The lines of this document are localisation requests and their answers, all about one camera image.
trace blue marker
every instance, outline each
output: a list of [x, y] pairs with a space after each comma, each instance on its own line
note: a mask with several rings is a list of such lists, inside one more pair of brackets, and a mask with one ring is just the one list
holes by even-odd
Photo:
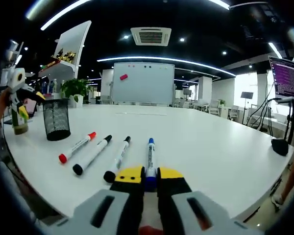
[[157, 168], [155, 160], [155, 144], [153, 138], [150, 138], [148, 143], [148, 159], [146, 168], [146, 191], [154, 191], [157, 188]]

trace black ceiling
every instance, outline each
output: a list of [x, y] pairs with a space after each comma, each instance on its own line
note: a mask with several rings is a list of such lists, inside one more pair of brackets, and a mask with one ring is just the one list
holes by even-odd
[[[286, 37], [286, 30], [294, 18], [287, 16], [285, 23], [280, 15], [281, 5], [275, 1], [275, 8], [269, 10], [273, 16], [266, 16], [261, 5], [247, 5], [226, 10], [208, 0], [92, 0], [70, 11], [45, 31], [40, 27], [57, 12], [75, 2], [56, 1], [45, 8], [33, 22], [25, 22], [22, 33], [15, 34], [15, 40], [24, 41], [28, 51], [22, 51], [19, 63], [26, 71], [38, 71], [40, 64], [49, 62], [60, 34], [88, 20], [92, 21], [81, 56], [78, 78], [99, 77], [99, 72], [109, 69], [116, 61], [97, 62], [97, 59], [118, 56], [159, 56], [189, 60], [217, 68], [271, 52], [267, 42], [274, 41], [279, 49], [293, 48]], [[224, 0], [236, 5], [242, 0]], [[30, 1], [23, 7], [30, 6]], [[168, 27], [172, 29], [167, 47], [137, 46], [130, 37], [132, 27]], [[220, 76], [230, 75], [203, 67], [174, 63], [178, 68], [202, 71]], [[269, 64], [254, 65], [252, 70], [269, 67]], [[232, 72], [250, 71], [247, 66]], [[178, 70], [176, 78], [191, 79], [194, 73]]]

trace air conditioning vent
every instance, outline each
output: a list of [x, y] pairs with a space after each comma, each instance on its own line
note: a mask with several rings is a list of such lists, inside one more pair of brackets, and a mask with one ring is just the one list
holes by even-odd
[[163, 46], [169, 43], [171, 29], [158, 27], [131, 28], [133, 39], [138, 46]]

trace marker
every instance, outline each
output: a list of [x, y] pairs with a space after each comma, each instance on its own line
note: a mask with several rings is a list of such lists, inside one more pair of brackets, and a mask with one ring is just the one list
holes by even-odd
[[114, 159], [113, 165], [110, 167], [110, 170], [106, 171], [103, 178], [106, 182], [108, 183], [113, 183], [115, 178], [116, 178], [116, 174], [118, 173], [120, 167], [121, 167], [121, 163], [124, 157], [124, 154], [129, 146], [129, 142], [131, 141], [131, 137], [128, 136], [126, 137], [126, 139], [123, 141], [122, 143], [122, 148], [120, 148], [120, 150], [118, 151], [118, 154], [116, 156], [116, 158]]
[[153, 138], [148, 142], [148, 159], [146, 169], [146, 191], [154, 191], [156, 188], [155, 144]]
[[96, 132], [90, 133], [87, 135], [84, 139], [77, 142], [71, 149], [66, 151], [65, 153], [61, 153], [59, 156], [60, 162], [63, 164], [68, 161], [82, 146], [86, 145], [89, 141], [91, 141], [93, 138], [95, 138]]
[[107, 136], [97, 144], [96, 148], [90, 155], [81, 158], [80, 163], [73, 166], [73, 171], [75, 172], [75, 174], [81, 175], [83, 173], [83, 170], [85, 170], [89, 166], [89, 164], [96, 158], [96, 156], [105, 148], [105, 146], [107, 146], [111, 139], [111, 135]]

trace mesh pen holder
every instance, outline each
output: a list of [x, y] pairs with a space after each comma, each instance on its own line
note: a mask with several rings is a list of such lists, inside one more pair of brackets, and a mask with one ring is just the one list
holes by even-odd
[[68, 100], [52, 99], [43, 104], [47, 140], [59, 141], [70, 136]]

